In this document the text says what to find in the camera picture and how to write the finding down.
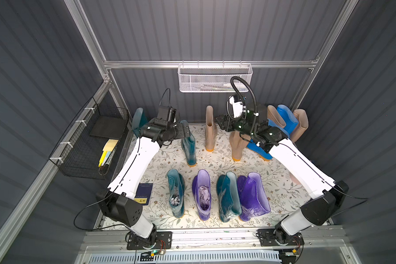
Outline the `dark green boot back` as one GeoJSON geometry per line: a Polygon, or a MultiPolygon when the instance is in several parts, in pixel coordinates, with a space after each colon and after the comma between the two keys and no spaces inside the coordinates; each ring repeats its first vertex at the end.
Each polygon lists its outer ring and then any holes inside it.
{"type": "Polygon", "coordinates": [[[196,161],[196,140],[195,140],[195,137],[193,136],[192,132],[189,132],[188,136],[184,137],[181,140],[181,146],[185,153],[188,166],[190,166],[190,167],[195,166],[197,163],[197,161],[196,161]]]}

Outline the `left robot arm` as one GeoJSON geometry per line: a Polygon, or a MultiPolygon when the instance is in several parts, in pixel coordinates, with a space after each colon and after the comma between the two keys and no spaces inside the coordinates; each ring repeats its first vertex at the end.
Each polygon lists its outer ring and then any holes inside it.
{"type": "Polygon", "coordinates": [[[165,142],[188,138],[190,135],[189,123],[185,120],[170,122],[154,118],[143,125],[133,152],[121,171],[106,191],[97,194],[103,215],[122,223],[143,239],[152,237],[156,228],[143,216],[143,206],[134,200],[138,186],[148,165],[165,142]]]}

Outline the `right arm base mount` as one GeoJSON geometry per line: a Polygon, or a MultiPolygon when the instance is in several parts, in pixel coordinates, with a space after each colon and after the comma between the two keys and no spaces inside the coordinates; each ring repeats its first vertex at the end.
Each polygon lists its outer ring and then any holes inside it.
{"type": "Polygon", "coordinates": [[[301,233],[288,235],[276,228],[261,228],[256,231],[261,246],[293,246],[300,248],[305,245],[301,233]]]}

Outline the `blue rain boot front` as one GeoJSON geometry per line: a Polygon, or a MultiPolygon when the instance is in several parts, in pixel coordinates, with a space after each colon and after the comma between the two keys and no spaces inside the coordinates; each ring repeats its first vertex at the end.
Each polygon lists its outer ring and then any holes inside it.
{"type": "Polygon", "coordinates": [[[282,139],[289,138],[289,133],[270,119],[258,126],[257,135],[262,136],[263,139],[266,139],[267,143],[261,143],[260,146],[257,146],[256,143],[251,139],[246,147],[257,153],[265,161],[273,159],[273,157],[268,153],[274,146],[273,143],[277,143],[282,139]]]}

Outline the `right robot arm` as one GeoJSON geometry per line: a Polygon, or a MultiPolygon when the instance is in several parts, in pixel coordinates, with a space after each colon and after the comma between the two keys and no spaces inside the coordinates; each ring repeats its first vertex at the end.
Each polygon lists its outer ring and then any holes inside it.
{"type": "Polygon", "coordinates": [[[268,122],[257,124],[256,113],[247,111],[240,119],[220,115],[216,122],[222,130],[237,132],[241,140],[253,141],[293,174],[310,195],[310,200],[287,215],[276,226],[274,234],[280,244],[311,226],[323,225],[341,207],[349,187],[334,181],[311,163],[294,145],[283,129],[268,122]]]}

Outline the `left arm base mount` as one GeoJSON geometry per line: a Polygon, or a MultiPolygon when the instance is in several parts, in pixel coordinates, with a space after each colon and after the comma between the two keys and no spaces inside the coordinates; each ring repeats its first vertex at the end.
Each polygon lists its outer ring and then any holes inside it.
{"type": "Polygon", "coordinates": [[[125,236],[127,250],[167,250],[173,241],[172,232],[153,230],[148,238],[129,232],[125,236]]]}

